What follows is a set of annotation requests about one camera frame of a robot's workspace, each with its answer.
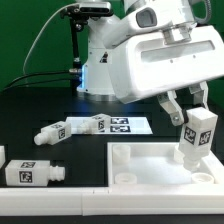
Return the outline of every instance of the green wall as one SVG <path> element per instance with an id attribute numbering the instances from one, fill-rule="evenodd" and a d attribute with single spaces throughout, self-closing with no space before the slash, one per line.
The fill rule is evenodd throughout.
<path id="1" fill-rule="evenodd" d="M 22 75 L 23 62 L 35 37 L 46 20 L 59 8 L 73 3 L 73 0 L 0 0 L 0 89 Z M 111 1 L 115 14 L 122 17 L 119 0 Z M 224 38 L 224 1 L 212 0 L 213 16 L 211 24 Z M 203 4 L 195 7 L 197 15 L 203 15 Z M 87 31 L 79 34 L 80 54 L 84 62 L 87 55 Z M 47 27 L 38 42 L 27 66 L 27 73 L 55 71 L 71 68 L 72 49 L 68 18 L 57 16 Z M 67 86 L 66 83 L 45 84 L 44 86 Z M 217 101 L 216 86 L 211 82 L 210 96 Z"/>

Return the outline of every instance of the black tabletop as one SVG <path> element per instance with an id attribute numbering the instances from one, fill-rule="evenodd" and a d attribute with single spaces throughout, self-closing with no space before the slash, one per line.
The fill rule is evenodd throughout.
<path id="1" fill-rule="evenodd" d="M 178 91 L 183 108 L 192 108 L 192 97 Z M 219 115 L 212 150 L 224 160 L 224 113 L 209 101 L 210 110 Z M 73 135 L 56 145 L 34 144 L 34 136 L 42 127 L 65 121 L 68 116 L 89 117 L 104 113 L 113 117 L 146 117 L 153 135 Z M 50 182 L 48 187 L 107 186 L 106 144 L 108 142 L 178 142 L 181 128 L 171 124 L 169 115 L 157 99 L 131 104 L 93 102 L 72 95 L 69 88 L 19 88 L 0 95 L 0 145 L 6 148 L 6 165 L 12 160 L 50 160 L 64 166 L 63 182 Z M 0 171 L 0 187 L 5 184 L 4 167 Z M 93 217 L 0 217 L 1 223 L 222 223 L 222 215 L 170 216 L 93 216 Z"/>

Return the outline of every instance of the white tray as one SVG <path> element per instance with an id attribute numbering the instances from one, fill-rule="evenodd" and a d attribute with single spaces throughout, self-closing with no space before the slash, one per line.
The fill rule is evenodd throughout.
<path id="1" fill-rule="evenodd" d="M 127 165 L 113 163 L 115 144 L 131 146 Z M 108 143 L 108 187 L 1 188 L 0 215 L 224 214 L 223 165 L 210 153 L 200 172 L 215 184 L 191 184 L 191 173 L 173 161 L 175 145 Z M 115 184 L 115 175 L 127 171 L 137 184 Z"/>

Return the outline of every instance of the white block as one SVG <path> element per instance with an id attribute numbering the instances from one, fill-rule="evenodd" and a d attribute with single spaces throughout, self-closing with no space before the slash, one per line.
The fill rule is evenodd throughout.
<path id="1" fill-rule="evenodd" d="M 3 166 L 5 163 L 5 147 L 0 146 L 0 168 Z"/>

